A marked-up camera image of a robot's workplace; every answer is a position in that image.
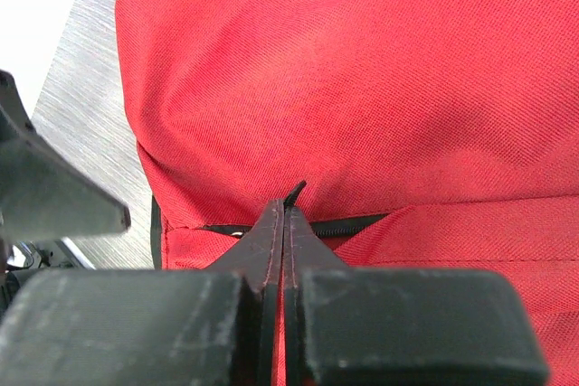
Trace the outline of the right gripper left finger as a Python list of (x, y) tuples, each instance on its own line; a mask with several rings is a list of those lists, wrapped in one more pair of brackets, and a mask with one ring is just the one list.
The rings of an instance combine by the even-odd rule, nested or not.
[(274, 384), (283, 225), (270, 202), (204, 270), (30, 274), (1, 324), (1, 382)]

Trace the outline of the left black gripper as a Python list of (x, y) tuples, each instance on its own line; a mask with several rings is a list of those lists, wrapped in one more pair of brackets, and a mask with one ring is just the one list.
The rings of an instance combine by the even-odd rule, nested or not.
[(2, 71), (1, 239), (39, 242), (13, 246), (1, 279), (1, 308), (7, 309), (39, 271), (95, 269), (70, 239), (62, 238), (122, 233), (130, 223), (124, 203), (69, 164), (36, 132), (13, 76)]

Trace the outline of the red backpack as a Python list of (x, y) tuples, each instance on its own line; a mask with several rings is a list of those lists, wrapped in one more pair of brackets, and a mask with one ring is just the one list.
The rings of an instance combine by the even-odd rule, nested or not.
[(578, 382), (578, 0), (117, 0), (156, 265), (299, 182), (352, 266), (488, 268)]

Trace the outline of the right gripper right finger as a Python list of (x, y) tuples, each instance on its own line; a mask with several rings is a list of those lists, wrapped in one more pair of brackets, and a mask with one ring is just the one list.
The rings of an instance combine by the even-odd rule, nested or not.
[(465, 268), (353, 268), (284, 216), (289, 385), (544, 385), (549, 369), (516, 290)]

